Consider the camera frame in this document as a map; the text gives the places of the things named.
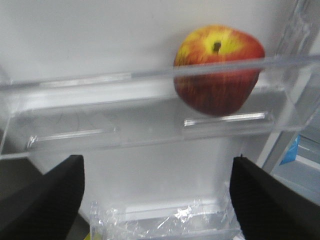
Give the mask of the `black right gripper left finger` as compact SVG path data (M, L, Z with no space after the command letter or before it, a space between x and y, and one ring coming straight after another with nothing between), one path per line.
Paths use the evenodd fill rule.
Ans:
M85 191L82 155L70 155L36 181L0 202L2 240L64 240Z

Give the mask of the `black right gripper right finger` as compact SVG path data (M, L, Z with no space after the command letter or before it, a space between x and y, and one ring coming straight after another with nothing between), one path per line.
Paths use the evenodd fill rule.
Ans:
M233 159L229 192L246 240L320 238L320 207L242 155Z

